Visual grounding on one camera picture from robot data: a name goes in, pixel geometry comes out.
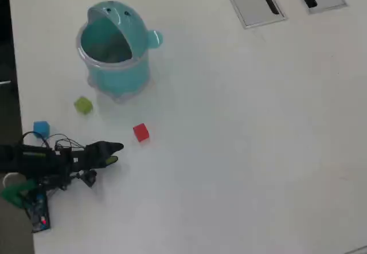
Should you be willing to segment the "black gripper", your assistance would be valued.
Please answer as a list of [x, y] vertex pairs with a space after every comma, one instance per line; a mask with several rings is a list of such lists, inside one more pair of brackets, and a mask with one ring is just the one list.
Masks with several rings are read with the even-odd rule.
[[71, 170], [103, 169], [118, 161], [116, 152], [124, 149], [124, 144], [118, 142], [99, 141], [89, 144], [82, 150], [71, 151]]

